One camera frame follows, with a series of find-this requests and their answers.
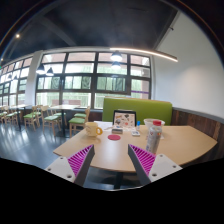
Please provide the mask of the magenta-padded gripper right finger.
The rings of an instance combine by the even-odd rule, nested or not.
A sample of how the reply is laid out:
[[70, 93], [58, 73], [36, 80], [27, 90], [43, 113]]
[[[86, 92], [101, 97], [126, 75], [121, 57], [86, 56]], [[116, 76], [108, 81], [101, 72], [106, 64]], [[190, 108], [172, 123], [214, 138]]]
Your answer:
[[166, 155], [154, 155], [132, 144], [128, 145], [128, 155], [142, 185], [147, 185], [181, 170], [181, 167]]

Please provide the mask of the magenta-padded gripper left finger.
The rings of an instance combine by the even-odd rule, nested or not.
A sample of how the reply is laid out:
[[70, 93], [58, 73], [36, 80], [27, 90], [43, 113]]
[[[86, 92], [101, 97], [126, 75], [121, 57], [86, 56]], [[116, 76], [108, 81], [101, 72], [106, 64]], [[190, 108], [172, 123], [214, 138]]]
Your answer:
[[94, 145], [89, 145], [69, 157], [58, 157], [46, 171], [82, 186], [94, 155]]

